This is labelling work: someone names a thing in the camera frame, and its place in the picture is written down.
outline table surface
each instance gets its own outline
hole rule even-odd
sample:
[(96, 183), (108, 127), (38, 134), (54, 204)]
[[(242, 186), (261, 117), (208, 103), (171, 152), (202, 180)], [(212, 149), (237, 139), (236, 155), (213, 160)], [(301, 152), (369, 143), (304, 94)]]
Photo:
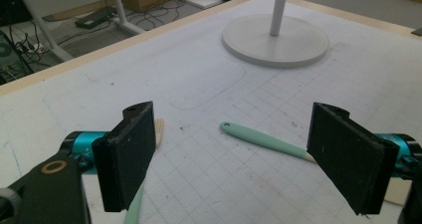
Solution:
[[(110, 130), (121, 110), (153, 101), (165, 126), (144, 181), (141, 223), (396, 223), (400, 206), (385, 202), (380, 215), (356, 217), (316, 165), (218, 126), (237, 122), (305, 148), (312, 105), (321, 102), (372, 132), (421, 140), (420, 39), (408, 28), (288, 0), (285, 15), (327, 33), (321, 61), (282, 70), (230, 55), (224, 27), (273, 5), (233, 0), (0, 87), (0, 186), (55, 153), (68, 133)], [(97, 178), (84, 183), (94, 223), (121, 223), (124, 213), (103, 213)]]

